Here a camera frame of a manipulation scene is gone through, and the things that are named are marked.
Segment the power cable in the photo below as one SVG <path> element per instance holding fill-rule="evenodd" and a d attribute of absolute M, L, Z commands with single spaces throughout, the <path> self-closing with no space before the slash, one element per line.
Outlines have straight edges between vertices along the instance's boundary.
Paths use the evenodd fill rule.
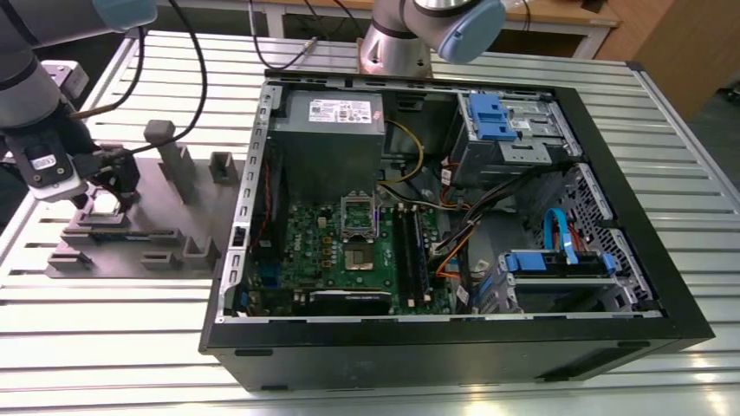
<path fill-rule="evenodd" d="M 178 1 L 177 0 L 169 0 L 169 1 L 170 1 L 170 5 L 173 6 L 173 9 L 175 10 L 175 13 L 178 14 L 181 21 L 183 22 L 183 25 L 186 26 L 187 32 L 190 34 L 190 38 L 194 41 L 194 48 L 197 49 L 198 63 L 201 65 L 201 85 L 202 85 L 201 101 L 198 102 L 197 113 L 194 114 L 194 118 L 190 121 L 190 125 L 186 127 L 186 130 L 183 130 L 179 134 L 177 134 L 171 139 L 165 140 L 162 143 L 139 147 L 138 149 L 131 151 L 133 154 L 147 152 L 149 150 L 166 146 L 170 143 L 175 143 L 178 140 L 183 139 L 190 134 L 190 132 L 193 132 L 194 129 L 197 128 L 198 121 L 201 120 L 201 116 L 205 113 L 206 100 L 209 99 L 209 69 L 206 68 L 205 51 L 201 48 L 201 42 L 198 41 L 197 30 L 194 29 L 194 25 L 191 24 L 190 19 L 187 18 L 186 12 L 183 11 L 183 9 L 178 4 Z"/>
<path fill-rule="evenodd" d="M 135 93 L 137 86 L 139 85 L 139 80 L 142 79 L 142 73 L 145 71 L 145 50 L 146 50 L 146 47 L 145 47 L 145 38 L 146 38 L 145 27 L 141 26 L 138 28 L 138 31 L 139 31 L 139 63 L 137 64 L 135 78 L 131 81 L 131 84 L 129 85 L 127 91 L 125 92 L 125 94 L 122 95 L 122 97 L 118 99 L 117 102 L 114 102 L 114 103 L 111 103 L 106 106 L 101 106 L 98 108 L 93 108 L 90 110 L 79 111 L 77 113 L 70 114 L 70 118 L 73 120 L 89 119 L 94 115 L 101 115 L 101 114 L 105 114 L 105 113 L 109 113 L 109 112 L 114 111 L 115 109 L 118 109 L 121 106 L 125 105 L 129 98 Z"/>

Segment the wooden table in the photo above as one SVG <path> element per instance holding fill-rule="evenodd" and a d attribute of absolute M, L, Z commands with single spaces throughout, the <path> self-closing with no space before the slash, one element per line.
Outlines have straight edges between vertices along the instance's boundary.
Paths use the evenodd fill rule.
<path fill-rule="evenodd" d="M 179 0 L 183 6 L 207 9 L 246 10 L 247 0 Z M 322 16 L 347 16 L 333 0 L 310 0 L 314 9 Z M 621 18 L 605 5 L 601 13 L 581 8 L 581 1 L 574 0 L 529 0 L 533 11 L 530 30 L 534 32 L 559 33 L 583 36 L 574 58 L 591 59 L 597 55 L 610 30 L 621 25 Z M 375 0 L 343 0 L 355 17 L 371 19 Z M 286 37 L 283 16 L 287 14 L 310 14 L 303 0 L 257 0 L 255 9 L 267 17 L 267 28 L 271 37 Z M 527 19 L 525 5 L 507 13 L 505 29 L 523 30 Z"/>

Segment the ram slot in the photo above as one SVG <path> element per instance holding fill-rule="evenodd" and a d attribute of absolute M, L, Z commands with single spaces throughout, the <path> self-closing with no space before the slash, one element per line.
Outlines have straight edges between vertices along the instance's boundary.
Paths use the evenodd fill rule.
<path fill-rule="evenodd" d="M 410 248 L 414 268 L 414 299 L 417 304 L 429 302 L 430 297 L 430 272 L 427 270 L 427 249 L 425 248 L 425 231 L 422 226 L 422 215 L 419 214 L 419 205 L 406 213 Z"/>
<path fill-rule="evenodd" d="M 397 286 L 399 301 L 414 306 L 413 265 L 409 251 L 409 235 L 406 232 L 405 206 L 394 210 L 394 252 L 397 257 Z"/>

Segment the yellow wire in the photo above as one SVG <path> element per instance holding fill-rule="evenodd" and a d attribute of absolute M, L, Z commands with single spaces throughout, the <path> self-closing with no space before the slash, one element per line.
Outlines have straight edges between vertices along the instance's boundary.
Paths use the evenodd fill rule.
<path fill-rule="evenodd" d="M 458 252 L 461 251 L 461 249 L 463 248 L 463 246 L 466 245 L 467 240 L 471 239 L 471 236 L 474 235 L 474 230 L 471 230 L 471 232 L 469 233 L 469 235 L 466 236 L 466 238 L 463 238 L 463 240 L 461 241 L 461 243 L 458 243 L 458 246 L 455 247 L 455 249 L 450 252 L 450 256 L 449 258 L 445 259 L 445 262 L 442 262 L 438 271 L 435 272 L 435 276 L 439 276 L 442 273 L 442 270 L 445 269 L 445 266 L 450 263 L 450 260 L 453 260 L 453 257 L 458 254 Z"/>
<path fill-rule="evenodd" d="M 422 170 L 422 166 L 425 165 L 425 146 L 422 144 L 422 141 L 419 140 L 419 137 L 417 137 L 417 134 L 414 134 L 413 131 L 398 121 L 387 119 L 387 122 L 405 130 L 406 134 L 409 134 L 409 136 L 414 139 L 414 143 L 417 143 L 417 147 L 419 148 L 419 161 L 417 162 L 417 168 L 411 171 L 411 173 L 398 179 L 382 180 L 381 184 L 383 185 L 391 185 L 398 184 L 399 182 L 405 182 Z"/>

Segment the power supply label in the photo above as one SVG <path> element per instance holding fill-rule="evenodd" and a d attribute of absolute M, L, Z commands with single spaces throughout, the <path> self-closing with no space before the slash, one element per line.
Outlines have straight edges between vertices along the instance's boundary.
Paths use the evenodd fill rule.
<path fill-rule="evenodd" d="M 310 121 L 321 123 L 373 122 L 370 101 L 314 100 L 310 109 Z"/>

